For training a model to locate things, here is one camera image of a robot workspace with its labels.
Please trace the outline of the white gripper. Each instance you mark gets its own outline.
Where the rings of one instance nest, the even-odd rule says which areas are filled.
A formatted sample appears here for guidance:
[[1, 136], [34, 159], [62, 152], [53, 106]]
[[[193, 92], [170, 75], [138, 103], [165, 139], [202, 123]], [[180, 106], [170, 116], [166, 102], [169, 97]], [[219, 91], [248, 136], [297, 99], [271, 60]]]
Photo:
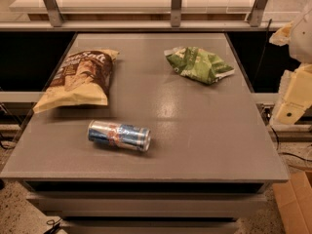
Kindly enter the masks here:
[[312, 106], [312, 2], [293, 22], [273, 33], [269, 42], [276, 46], [289, 44], [290, 56], [302, 62], [295, 71], [284, 71], [270, 119], [271, 125], [292, 125]]

